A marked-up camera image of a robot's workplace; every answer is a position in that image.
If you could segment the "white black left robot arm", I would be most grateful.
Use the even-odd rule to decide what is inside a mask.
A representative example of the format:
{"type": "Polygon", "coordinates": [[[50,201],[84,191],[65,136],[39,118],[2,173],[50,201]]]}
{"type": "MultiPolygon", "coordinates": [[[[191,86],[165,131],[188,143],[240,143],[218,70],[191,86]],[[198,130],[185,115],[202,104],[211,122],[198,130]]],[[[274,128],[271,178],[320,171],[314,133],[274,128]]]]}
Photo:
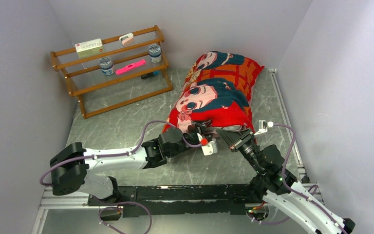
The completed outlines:
{"type": "Polygon", "coordinates": [[[89,149],[82,143],[68,145],[50,160],[53,195],[64,196],[75,192],[94,195],[106,204],[113,205],[120,198],[118,183],[114,177],[100,176],[113,169],[151,169],[167,163],[171,157],[190,149],[199,148],[205,156],[217,153],[218,147],[212,134],[205,134],[206,127],[197,125],[191,132],[183,133],[171,125],[157,138],[120,149],[89,149]]]}

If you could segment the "pink red patterned pillowcase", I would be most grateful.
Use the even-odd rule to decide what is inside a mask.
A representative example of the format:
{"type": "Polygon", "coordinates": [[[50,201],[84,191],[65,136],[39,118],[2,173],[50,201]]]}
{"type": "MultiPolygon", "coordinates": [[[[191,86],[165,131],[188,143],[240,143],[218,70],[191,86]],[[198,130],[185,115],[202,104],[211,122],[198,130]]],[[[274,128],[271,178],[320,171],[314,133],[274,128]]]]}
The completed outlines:
{"type": "Polygon", "coordinates": [[[254,129],[252,92],[263,69],[239,54],[210,51],[201,55],[185,78],[168,123],[183,133],[198,122],[209,129],[254,129]]]}

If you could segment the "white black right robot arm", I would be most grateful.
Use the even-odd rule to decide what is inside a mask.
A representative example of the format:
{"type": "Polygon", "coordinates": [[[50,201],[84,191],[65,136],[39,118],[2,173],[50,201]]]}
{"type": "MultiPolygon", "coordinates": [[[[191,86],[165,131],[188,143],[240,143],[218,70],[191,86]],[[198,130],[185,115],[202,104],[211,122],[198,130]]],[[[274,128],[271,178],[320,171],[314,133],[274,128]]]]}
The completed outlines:
{"type": "Polygon", "coordinates": [[[327,209],[286,168],[287,157],[282,157],[276,145],[264,149],[256,144],[256,137],[273,127],[262,122],[257,132],[218,129],[217,134],[233,152],[240,152],[257,175],[249,183],[248,196],[254,202],[262,200],[275,206],[297,222],[309,234],[350,234],[355,223],[327,209]]]}

